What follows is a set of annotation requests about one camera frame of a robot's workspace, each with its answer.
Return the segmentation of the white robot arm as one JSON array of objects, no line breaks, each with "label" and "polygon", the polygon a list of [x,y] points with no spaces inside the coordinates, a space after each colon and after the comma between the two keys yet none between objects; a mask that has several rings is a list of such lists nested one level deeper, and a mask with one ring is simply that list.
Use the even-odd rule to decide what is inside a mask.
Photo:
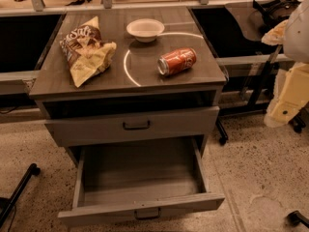
[{"label": "white robot arm", "polygon": [[288,124],[309,102],[309,0],[303,0],[290,17],[262,37],[268,45],[283,45],[284,54],[295,61],[279,70],[264,123],[271,128]]}]

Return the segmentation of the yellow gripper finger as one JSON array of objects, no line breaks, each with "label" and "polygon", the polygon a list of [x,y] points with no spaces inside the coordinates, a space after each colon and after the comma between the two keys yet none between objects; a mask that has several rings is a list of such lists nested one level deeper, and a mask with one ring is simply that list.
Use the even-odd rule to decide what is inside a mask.
[{"label": "yellow gripper finger", "polygon": [[270,29],[262,37],[262,43],[267,45],[279,45],[285,41],[285,30],[288,20],[283,20],[278,23],[275,27]]},{"label": "yellow gripper finger", "polygon": [[279,70],[264,123],[270,128],[286,125],[308,102],[309,64],[295,63],[288,71]]}]

